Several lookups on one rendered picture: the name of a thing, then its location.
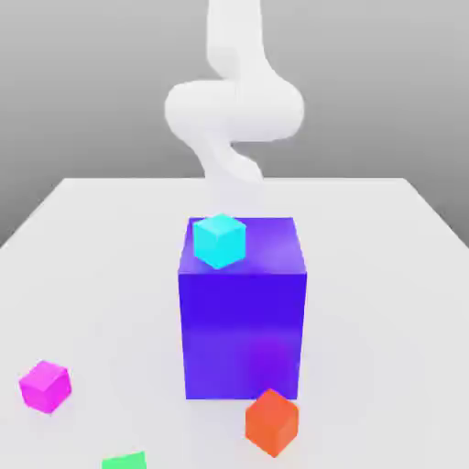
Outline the small cyan cube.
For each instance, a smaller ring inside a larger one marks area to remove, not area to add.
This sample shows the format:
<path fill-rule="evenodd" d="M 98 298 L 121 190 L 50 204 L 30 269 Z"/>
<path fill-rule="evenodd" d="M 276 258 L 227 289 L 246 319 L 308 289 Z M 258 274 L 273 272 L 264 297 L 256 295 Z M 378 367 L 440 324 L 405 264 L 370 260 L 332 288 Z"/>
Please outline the small cyan cube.
<path fill-rule="evenodd" d="M 246 225 L 225 214 L 206 217 L 192 225 L 194 255 L 214 269 L 245 258 Z"/>

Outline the small orange cube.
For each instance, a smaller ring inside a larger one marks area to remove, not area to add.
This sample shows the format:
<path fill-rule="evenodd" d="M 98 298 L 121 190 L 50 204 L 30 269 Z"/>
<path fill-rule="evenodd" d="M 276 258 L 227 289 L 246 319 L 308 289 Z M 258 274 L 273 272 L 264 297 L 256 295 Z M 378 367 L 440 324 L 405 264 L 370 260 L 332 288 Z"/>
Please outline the small orange cube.
<path fill-rule="evenodd" d="M 277 457 L 298 435 L 297 405 L 268 389 L 245 411 L 245 437 L 272 457 Z"/>

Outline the small magenta cube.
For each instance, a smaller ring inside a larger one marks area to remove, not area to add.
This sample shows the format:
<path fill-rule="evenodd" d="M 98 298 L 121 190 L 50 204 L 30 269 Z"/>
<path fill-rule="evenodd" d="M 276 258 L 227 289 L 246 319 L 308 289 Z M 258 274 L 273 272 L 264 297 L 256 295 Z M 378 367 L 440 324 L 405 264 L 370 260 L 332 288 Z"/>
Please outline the small magenta cube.
<path fill-rule="evenodd" d="M 25 404 L 51 414 L 71 394 L 71 379 L 66 367 L 41 360 L 20 378 Z"/>

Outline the small green cube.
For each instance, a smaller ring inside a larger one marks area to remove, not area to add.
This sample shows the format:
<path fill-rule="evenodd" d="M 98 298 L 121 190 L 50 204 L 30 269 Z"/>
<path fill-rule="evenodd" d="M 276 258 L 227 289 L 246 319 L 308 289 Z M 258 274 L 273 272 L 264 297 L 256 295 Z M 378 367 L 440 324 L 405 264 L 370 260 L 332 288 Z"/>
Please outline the small green cube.
<path fill-rule="evenodd" d="M 101 469 L 147 469 L 144 452 L 130 453 L 102 460 Z"/>

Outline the large blue box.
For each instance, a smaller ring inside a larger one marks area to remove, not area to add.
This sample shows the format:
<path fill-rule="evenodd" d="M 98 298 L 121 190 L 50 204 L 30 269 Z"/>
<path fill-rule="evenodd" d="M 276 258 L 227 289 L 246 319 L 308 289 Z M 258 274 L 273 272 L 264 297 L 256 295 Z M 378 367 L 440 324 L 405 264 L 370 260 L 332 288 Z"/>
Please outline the large blue box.
<path fill-rule="evenodd" d="M 185 395 L 298 396 L 307 268 L 292 218 L 245 218 L 245 259 L 214 269 L 186 229 L 178 270 Z"/>

